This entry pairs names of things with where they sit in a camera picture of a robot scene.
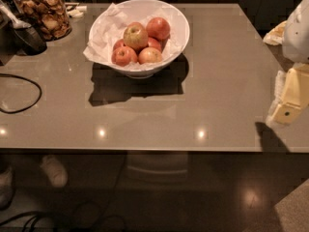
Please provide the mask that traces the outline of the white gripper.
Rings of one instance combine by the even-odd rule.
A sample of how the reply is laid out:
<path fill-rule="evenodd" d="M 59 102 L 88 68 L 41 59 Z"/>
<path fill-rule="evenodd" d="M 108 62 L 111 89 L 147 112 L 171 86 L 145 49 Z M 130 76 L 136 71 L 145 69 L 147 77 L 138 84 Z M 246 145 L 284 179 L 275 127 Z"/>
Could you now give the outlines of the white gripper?
<path fill-rule="evenodd" d="M 282 51 L 295 64 L 279 71 L 275 78 L 274 100 L 266 124 L 282 128 L 293 123 L 309 106 L 309 0 L 302 0 L 290 14 L 283 35 Z"/>

